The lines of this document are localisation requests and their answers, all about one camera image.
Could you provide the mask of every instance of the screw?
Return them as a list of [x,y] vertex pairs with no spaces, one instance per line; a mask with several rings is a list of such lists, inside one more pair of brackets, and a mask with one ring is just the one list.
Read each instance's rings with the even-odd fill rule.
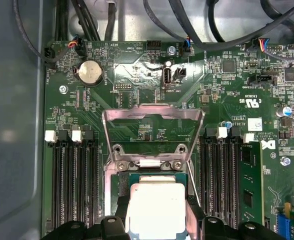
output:
[[123,163],[119,163],[118,168],[119,168],[119,170],[124,170],[125,165]]
[[176,161],[173,164],[173,168],[176,169],[176,170],[180,170],[182,168],[182,163],[180,161]]
[[68,87],[65,86],[65,85],[61,85],[61,86],[59,87],[59,92],[60,92],[61,94],[66,94],[66,93],[68,92]]
[[291,164],[291,159],[289,157],[283,156],[280,160],[280,164],[283,166],[288,166]]
[[246,228],[248,228],[248,229],[250,229],[250,230],[254,230],[256,227],[253,225],[253,224],[251,224],[251,223],[246,223],[245,224],[245,227]]
[[208,221],[211,222],[212,224],[215,224],[215,223],[218,222],[217,219],[214,218],[214,217],[210,217],[210,218],[208,218]]
[[170,55],[170,56],[175,55],[175,54],[176,54],[176,47],[174,47],[174,46],[169,46],[169,47],[167,48],[167,53],[168,53],[168,55]]

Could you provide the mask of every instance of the green circuit board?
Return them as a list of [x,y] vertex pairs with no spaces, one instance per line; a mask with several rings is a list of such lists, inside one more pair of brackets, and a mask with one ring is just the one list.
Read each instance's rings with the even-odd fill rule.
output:
[[[67,42],[55,41],[48,47],[57,53],[66,45]],[[168,54],[170,46],[176,48],[175,55]],[[202,109],[205,117],[200,135],[205,134],[206,129],[216,130],[225,122],[231,122],[242,136],[254,134],[257,143],[249,144],[255,146],[253,164],[248,168],[241,166],[246,172],[240,173],[239,185],[241,189],[253,188],[255,192],[247,196],[247,205],[240,200],[240,221],[254,220],[264,224],[263,219],[266,219],[276,232],[276,216],[283,212],[284,203],[294,205],[294,61],[279,61],[259,50],[246,51],[243,46],[216,52],[191,47],[190,54],[185,56],[180,54],[180,46],[180,42],[162,42],[157,49],[150,50],[146,42],[87,42],[87,59],[98,62],[104,73],[102,82],[92,87],[84,86],[75,77],[75,67],[83,60],[72,49],[57,62],[56,69],[46,72],[45,131],[94,131],[95,166],[90,177],[97,184],[94,200],[88,201],[95,201],[92,207],[96,219],[105,214],[103,177],[104,165],[109,159],[103,111],[131,109],[141,104]],[[270,45],[268,49],[294,56],[292,46]],[[186,70],[186,76],[164,87],[162,74],[167,61],[172,64],[173,78],[175,71],[181,68]],[[271,76],[272,82],[249,84],[248,81],[257,76]],[[67,93],[61,94],[60,86],[66,86]],[[285,106],[292,109],[292,115],[277,116],[276,111]],[[148,116],[141,120],[118,120],[109,127],[113,143],[121,143],[127,153],[148,155],[171,152],[178,142],[188,143],[195,123]],[[198,145],[191,156],[199,191],[200,152]],[[55,224],[52,219],[55,204],[53,154],[52,147],[44,148],[43,234]],[[281,164],[283,157],[290,159],[289,165]],[[84,178],[86,183],[92,184],[87,176]],[[117,192],[112,193],[111,213],[115,213],[117,197]],[[65,212],[67,207],[62,201],[59,209]],[[60,216],[59,223],[68,219],[77,219],[72,210],[69,217]]]

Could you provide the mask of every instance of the wire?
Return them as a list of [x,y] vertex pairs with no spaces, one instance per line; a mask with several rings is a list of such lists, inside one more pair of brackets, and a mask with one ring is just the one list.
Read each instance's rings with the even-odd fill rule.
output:
[[263,50],[266,51],[266,48],[267,48],[267,44],[269,42],[269,38],[266,39],[264,45],[263,45]]
[[108,4],[108,23],[105,31],[105,41],[111,41],[116,21],[116,5],[114,3]]
[[[276,8],[273,7],[269,0],[260,0],[260,5],[263,11],[266,13],[266,15],[272,20],[276,20],[282,16],[282,14],[279,11],[277,11]],[[289,28],[294,35],[294,21],[286,19],[282,22],[282,25]]]
[[208,0],[208,23],[209,23],[209,28],[212,32],[212,35],[216,39],[218,43],[224,43],[225,40],[219,33],[216,23],[215,23],[215,5],[218,3],[219,0]]
[[264,52],[264,44],[263,44],[263,40],[262,39],[258,39],[259,41],[259,45],[260,45],[260,50],[261,52]]
[[56,0],[55,41],[61,40],[61,2]]
[[77,41],[71,41],[71,42],[68,43],[67,46],[68,46],[69,48],[72,48],[72,47],[77,46],[77,45],[78,45],[78,42],[77,42]]
[[18,30],[23,38],[23,40],[26,42],[28,48],[40,59],[42,59],[43,61],[47,62],[47,63],[55,63],[57,61],[59,61],[60,59],[62,59],[64,57],[65,54],[68,53],[68,51],[70,50],[68,47],[66,47],[65,49],[63,49],[56,57],[54,58],[48,58],[45,57],[44,55],[42,55],[31,43],[30,39],[27,36],[27,33],[24,29],[24,25],[23,25],[23,21],[19,12],[19,3],[18,0],[12,0],[12,9],[14,12],[14,16],[15,16],[15,20],[17,23],[17,27]]
[[59,0],[60,1],[60,32],[61,40],[68,41],[68,14],[69,14],[69,1],[68,0]]
[[83,12],[81,10],[81,7],[79,6],[77,0],[71,0],[71,3],[73,5],[73,7],[75,8],[76,14],[78,16],[79,19],[79,23],[82,27],[82,30],[85,34],[85,37],[88,41],[93,41],[94,38],[91,35],[91,32],[89,30],[88,24],[86,22],[85,16],[83,15]]
[[286,13],[284,13],[281,17],[277,18],[275,21],[267,24],[266,26],[262,27],[261,29],[256,30],[246,36],[243,36],[241,38],[238,38],[238,39],[235,39],[232,41],[227,41],[227,42],[203,43],[200,40],[200,38],[198,37],[197,33],[195,32],[195,29],[193,28],[191,22],[189,21],[181,0],[168,0],[168,1],[170,3],[171,9],[172,9],[173,13],[175,14],[181,27],[184,29],[184,31],[187,33],[187,35],[193,40],[195,45],[205,51],[225,50],[225,49],[232,48],[236,45],[248,42],[251,39],[258,38],[258,37],[270,32],[275,27],[277,27],[279,24],[281,24],[284,20],[290,18],[294,14],[294,7],[292,7],[290,10],[288,10]]
[[78,0],[78,3],[79,3],[79,6],[80,6],[80,9],[82,11],[82,14],[83,14],[84,18],[86,19],[86,21],[88,23],[88,27],[89,27],[89,30],[91,32],[91,35],[93,36],[93,39],[95,41],[100,41],[101,38],[99,37],[97,27],[96,27],[96,25],[94,23],[93,17],[91,15],[86,3],[84,2],[84,0]]
[[143,6],[145,8],[145,11],[150,18],[150,20],[153,21],[154,24],[156,24],[157,27],[162,29],[164,32],[166,32],[168,35],[172,36],[174,39],[177,39],[180,42],[183,42],[185,39],[176,33],[172,32],[170,29],[168,29],[155,15],[153,10],[151,9],[151,6],[148,3],[148,0],[143,0]]

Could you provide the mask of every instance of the ram slot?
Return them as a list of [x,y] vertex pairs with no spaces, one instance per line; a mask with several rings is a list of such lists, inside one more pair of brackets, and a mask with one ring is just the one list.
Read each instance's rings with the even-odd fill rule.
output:
[[223,175],[223,199],[224,199],[224,218],[226,223],[229,225],[231,223],[231,212],[232,212],[232,197],[233,197],[233,192],[232,189],[230,188],[231,182],[232,182],[232,172],[230,171],[230,165],[232,164],[231,160],[231,145],[226,144],[225,145],[225,154],[226,157],[222,161],[222,169],[224,172]]
[[66,147],[64,143],[57,143],[52,157],[52,222],[53,228],[59,227],[64,220],[64,157]]
[[68,160],[66,161],[66,204],[65,204],[65,216],[66,216],[66,222],[72,221],[73,218],[73,212],[74,212],[74,202],[73,202],[73,196],[74,196],[74,183],[75,183],[75,174],[74,174],[74,147],[70,146],[68,148]]
[[57,198],[57,192],[59,189],[58,179],[58,157],[60,148],[56,144],[52,148],[52,206],[51,206],[51,220],[52,220],[52,229],[58,227],[58,215],[59,215],[59,198]]
[[222,219],[226,219],[226,215],[224,212],[225,209],[225,189],[226,189],[226,183],[225,183],[225,169],[224,169],[224,162],[226,162],[227,158],[227,146],[225,143],[225,140],[219,140],[218,142],[218,149],[219,154],[217,155],[217,212],[218,217]]
[[218,204],[219,199],[217,193],[219,193],[220,186],[218,185],[218,159],[220,158],[219,144],[216,142],[212,145],[211,154],[211,202],[212,202],[212,212],[211,215],[218,217]]
[[239,160],[240,144],[237,139],[230,140],[228,145],[228,178],[229,180],[229,213],[230,219],[227,224],[237,228],[239,224]]
[[78,164],[80,160],[81,149],[79,146],[75,145],[73,147],[73,163],[72,163],[72,174],[74,176],[74,181],[72,183],[72,220],[77,221],[78,218],[78,181],[79,172]]
[[85,208],[85,149],[81,144],[75,146],[77,149],[76,161],[76,220],[84,221]]
[[66,162],[68,160],[68,145],[63,144],[60,151],[60,169],[59,169],[59,197],[60,197],[60,224],[65,223],[65,196],[66,196]]
[[88,202],[88,225],[94,225],[98,213],[98,161],[97,153],[93,144],[87,145],[87,202]]
[[199,139],[199,201],[201,208],[207,213],[207,173],[206,173],[206,164],[208,159],[206,158],[206,143],[205,140],[201,137]]
[[213,141],[200,138],[200,201],[205,214],[211,215],[213,211]]

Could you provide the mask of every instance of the white printed label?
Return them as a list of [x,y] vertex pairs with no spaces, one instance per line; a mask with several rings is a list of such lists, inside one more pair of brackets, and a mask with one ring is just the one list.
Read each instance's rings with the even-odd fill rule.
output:
[[263,130],[263,121],[261,118],[248,118],[247,126],[249,132],[261,132]]

